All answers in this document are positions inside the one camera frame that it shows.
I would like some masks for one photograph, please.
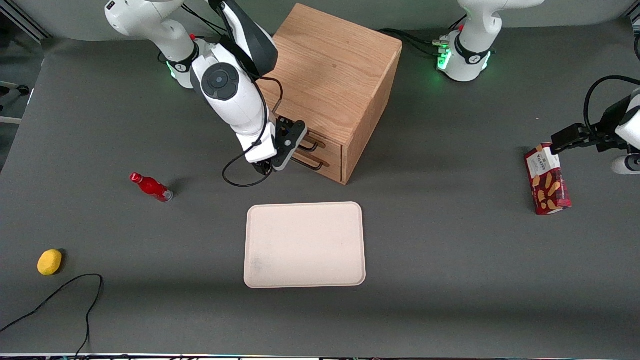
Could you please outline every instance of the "red bottle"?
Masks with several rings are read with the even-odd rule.
[[[153,177],[145,177],[134,172],[129,179],[138,184],[140,190],[155,197],[158,201],[167,202],[173,198],[173,192],[167,189],[165,185],[158,183]]]

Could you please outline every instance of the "bottle cap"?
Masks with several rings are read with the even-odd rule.
[[[142,181],[142,175],[137,172],[133,172],[131,176],[129,176],[129,179],[131,179],[131,181],[133,181],[134,183],[139,183],[140,181]]]

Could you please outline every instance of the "wood grain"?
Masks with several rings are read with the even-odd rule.
[[[339,147],[332,179],[346,184],[387,105],[402,42],[302,4],[273,39],[279,56],[268,76],[284,88],[278,115],[303,120]],[[258,84],[273,107],[277,84]]]

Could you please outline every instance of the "black metal handle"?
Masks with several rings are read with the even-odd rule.
[[[318,171],[318,170],[322,169],[322,166],[324,166],[324,163],[323,163],[323,162],[320,162],[320,165],[318,165],[318,166],[316,166],[316,167],[313,167],[313,166],[311,166],[311,165],[309,165],[309,164],[305,164],[304,162],[302,162],[302,161],[300,161],[300,160],[298,160],[298,159],[296,159],[296,158],[291,158],[291,160],[292,160],[293,162],[295,162],[295,163],[299,163],[300,165],[302,165],[302,166],[304,166],[304,167],[306,167],[306,168],[308,168],[308,169],[311,169],[311,170],[313,170],[313,171]]]
[[[314,152],[316,151],[316,149],[318,148],[318,142],[314,142],[314,145],[311,147],[304,147],[302,145],[298,145],[298,148],[302,151],[306,151],[306,152]]]

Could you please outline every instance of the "green led light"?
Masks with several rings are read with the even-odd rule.
[[[171,65],[169,65],[169,62],[166,62],[166,66],[169,68],[169,71],[171,71],[171,77],[175,79],[175,74],[173,73],[173,68],[171,67]]]
[[[486,65],[489,63],[489,58],[491,57],[491,51],[486,55],[486,60],[484,61],[484,65],[482,65],[482,69],[486,69]]]
[[[449,64],[449,59],[451,59],[451,50],[447,49],[444,54],[440,55],[440,59],[438,59],[438,68],[440,70],[446,69]]]

